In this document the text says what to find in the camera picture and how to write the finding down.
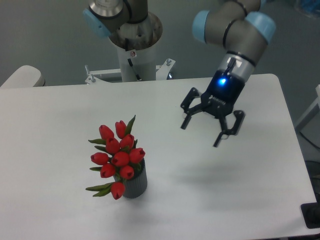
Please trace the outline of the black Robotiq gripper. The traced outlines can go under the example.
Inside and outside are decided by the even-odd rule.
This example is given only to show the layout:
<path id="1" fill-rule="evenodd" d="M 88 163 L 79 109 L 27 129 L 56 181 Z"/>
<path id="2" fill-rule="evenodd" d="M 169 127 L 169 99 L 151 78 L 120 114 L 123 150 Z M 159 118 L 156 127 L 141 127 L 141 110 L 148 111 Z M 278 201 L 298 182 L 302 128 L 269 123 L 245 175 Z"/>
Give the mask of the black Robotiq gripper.
<path id="1" fill-rule="evenodd" d="M 192 116 L 204 111 L 219 119 L 221 132 L 216 138 L 213 147 L 217 148 L 219 146 L 223 135 L 227 137 L 236 136 L 245 119 L 245 112 L 243 110 L 235 110 L 233 112 L 235 122 L 232 128 L 228 128 L 226 116 L 232 113 L 234 104 L 244 86 L 245 82 L 242 78 L 234 74 L 224 74 L 222 70 L 217 70 L 202 95 L 195 87 L 192 87 L 185 96 L 180 107 L 186 116 L 180 128 L 185 130 Z M 191 107 L 195 99 L 199 99 L 199 103 Z"/>

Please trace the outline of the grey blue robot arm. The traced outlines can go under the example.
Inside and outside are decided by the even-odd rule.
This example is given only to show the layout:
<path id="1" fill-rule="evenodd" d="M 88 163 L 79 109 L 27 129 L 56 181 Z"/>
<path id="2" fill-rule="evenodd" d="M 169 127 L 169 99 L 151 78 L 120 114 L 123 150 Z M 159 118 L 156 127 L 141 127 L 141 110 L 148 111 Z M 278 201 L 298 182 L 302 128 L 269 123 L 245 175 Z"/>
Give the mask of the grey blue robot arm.
<path id="1" fill-rule="evenodd" d="M 228 0 L 219 11 L 200 11 L 193 20 L 193 37 L 222 46 L 226 54 L 206 91 L 192 88 L 182 101 L 186 116 L 181 128 L 197 113 L 212 115 L 221 127 L 214 147 L 222 136 L 238 134 L 245 113 L 234 110 L 234 105 L 275 33 L 275 22 L 260 11 L 264 4 L 263 0 Z M 92 0 L 82 14 L 97 36 L 108 38 L 116 47 L 124 82 L 159 78 L 155 45 L 163 26 L 147 1 Z"/>

